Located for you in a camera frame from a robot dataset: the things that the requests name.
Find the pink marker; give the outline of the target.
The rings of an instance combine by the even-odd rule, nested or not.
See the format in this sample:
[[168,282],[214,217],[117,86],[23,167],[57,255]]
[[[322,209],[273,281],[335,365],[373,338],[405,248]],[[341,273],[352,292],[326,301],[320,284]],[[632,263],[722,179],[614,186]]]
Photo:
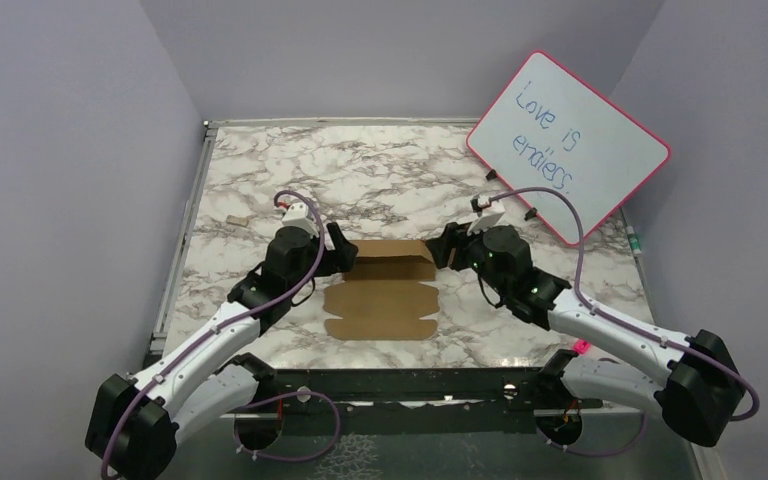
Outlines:
[[586,354],[590,348],[591,344],[588,341],[582,339],[577,340],[573,345],[573,350],[580,355]]

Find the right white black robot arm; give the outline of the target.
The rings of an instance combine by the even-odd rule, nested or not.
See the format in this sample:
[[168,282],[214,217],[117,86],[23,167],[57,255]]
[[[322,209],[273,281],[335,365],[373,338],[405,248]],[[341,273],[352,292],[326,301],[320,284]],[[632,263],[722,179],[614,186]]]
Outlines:
[[472,270],[495,307],[544,330],[585,340],[617,358],[600,363],[575,353],[554,357],[537,380],[539,398],[560,407],[599,399],[659,416],[683,439],[715,446],[747,389],[724,340],[655,327],[578,294],[565,279],[536,267],[529,244],[509,225],[472,233],[450,223],[426,241],[435,266]]

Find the black whiteboard clip lower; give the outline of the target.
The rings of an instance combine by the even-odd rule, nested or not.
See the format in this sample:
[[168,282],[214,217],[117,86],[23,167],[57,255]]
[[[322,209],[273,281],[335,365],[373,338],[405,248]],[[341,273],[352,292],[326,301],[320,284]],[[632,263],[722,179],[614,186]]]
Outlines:
[[525,221],[530,221],[538,216],[538,210],[535,207],[530,208],[523,216]]

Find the brown cardboard box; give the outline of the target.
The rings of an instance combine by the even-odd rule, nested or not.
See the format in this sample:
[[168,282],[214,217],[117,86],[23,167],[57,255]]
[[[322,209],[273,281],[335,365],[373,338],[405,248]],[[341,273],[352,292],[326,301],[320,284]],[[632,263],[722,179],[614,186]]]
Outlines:
[[357,240],[353,268],[324,291],[327,334],[342,341],[421,341],[438,328],[437,268],[421,240]]

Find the aluminium table frame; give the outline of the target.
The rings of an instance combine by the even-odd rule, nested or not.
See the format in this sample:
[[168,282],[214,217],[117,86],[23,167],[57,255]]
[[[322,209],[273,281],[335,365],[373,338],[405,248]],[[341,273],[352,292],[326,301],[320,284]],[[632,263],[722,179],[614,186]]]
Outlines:
[[[395,125],[237,125],[208,135],[209,158],[184,230],[185,247],[170,277],[171,321],[163,356],[209,320],[231,288],[260,263],[289,205],[307,204],[316,224],[335,221],[357,240],[421,240],[450,222],[475,218],[470,201],[487,195],[529,244],[536,267],[567,280],[580,295],[656,325],[644,300],[625,224],[610,215],[575,245],[564,243],[530,209],[521,190],[487,181],[459,123]],[[247,226],[226,222],[247,218]],[[583,413],[599,399],[555,394],[555,356],[576,353],[579,338],[544,330],[495,307],[498,295],[465,269],[437,269],[438,328],[421,341],[342,341],[324,322],[325,289],[344,273],[318,277],[265,334],[236,352],[273,375],[253,402],[220,414],[233,421],[240,452],[272,458],[283,436],[344,433],[541,433],[569,451]]]

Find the pink framed whiteboard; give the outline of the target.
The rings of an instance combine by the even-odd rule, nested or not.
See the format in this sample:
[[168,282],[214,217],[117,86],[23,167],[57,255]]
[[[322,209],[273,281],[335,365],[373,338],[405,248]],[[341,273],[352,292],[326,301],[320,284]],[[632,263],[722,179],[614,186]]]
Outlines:
[[527,57],[466,145],[568,245],[671,156],[667,143],[543,51]]

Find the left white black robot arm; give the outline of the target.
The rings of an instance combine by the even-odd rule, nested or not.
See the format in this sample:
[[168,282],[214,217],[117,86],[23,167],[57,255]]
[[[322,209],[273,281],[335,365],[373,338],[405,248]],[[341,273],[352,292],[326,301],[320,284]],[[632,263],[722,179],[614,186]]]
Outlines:
[[156,479],[192,433],[235,407],[273,401],[272,368],[256,357],[234,363],[295,305],[318,277],[349,272],[358,254],[338,223],[283,220],[264,259],[228,292],[195,334],[130,376],[113,374],[95,396],[84,440],[103,479]]

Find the green capped marker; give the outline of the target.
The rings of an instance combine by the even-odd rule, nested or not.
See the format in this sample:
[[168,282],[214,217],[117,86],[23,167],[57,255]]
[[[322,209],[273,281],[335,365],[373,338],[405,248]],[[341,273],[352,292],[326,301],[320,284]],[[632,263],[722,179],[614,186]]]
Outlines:
[[634,228],[631,225],[626,226],[626,234],[632,253],[635,256],[641,255],[642,250],[640,247],[640,242]]

